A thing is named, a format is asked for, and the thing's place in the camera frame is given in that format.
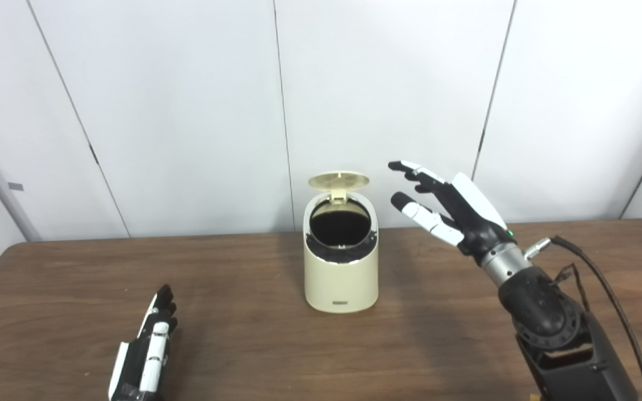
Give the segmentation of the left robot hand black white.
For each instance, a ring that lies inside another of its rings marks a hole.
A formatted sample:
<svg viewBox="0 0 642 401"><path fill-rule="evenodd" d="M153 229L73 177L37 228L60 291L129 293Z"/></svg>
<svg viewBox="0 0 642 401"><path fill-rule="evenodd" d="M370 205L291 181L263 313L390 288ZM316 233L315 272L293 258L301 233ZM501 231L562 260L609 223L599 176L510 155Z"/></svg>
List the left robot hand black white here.
<svg viewBox="0 0 642 401"><path fill-rule="evenodd" d="M177 305L169 284L156 293L136 337L121 342L110 376L109 400L163 400L162 383L178 327Z"/></svg>

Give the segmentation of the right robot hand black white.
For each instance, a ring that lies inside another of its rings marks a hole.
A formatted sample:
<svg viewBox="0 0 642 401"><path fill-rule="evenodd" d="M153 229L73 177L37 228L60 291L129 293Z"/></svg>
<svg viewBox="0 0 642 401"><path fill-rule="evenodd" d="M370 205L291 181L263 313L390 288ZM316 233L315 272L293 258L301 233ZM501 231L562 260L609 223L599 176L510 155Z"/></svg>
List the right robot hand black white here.
<svg viewBox="0 0 642 401"><path fill-rule="evenodd" d="M498 246L517 243L497 209L468 175L460 172L453 180L446 181L427 168L405 160L389 162L388 167L402 172L408 181L415 181L418 193L435 196L446 215L425 207L403 192L392 196L392 205L465 256L481 262Z"/></svg>

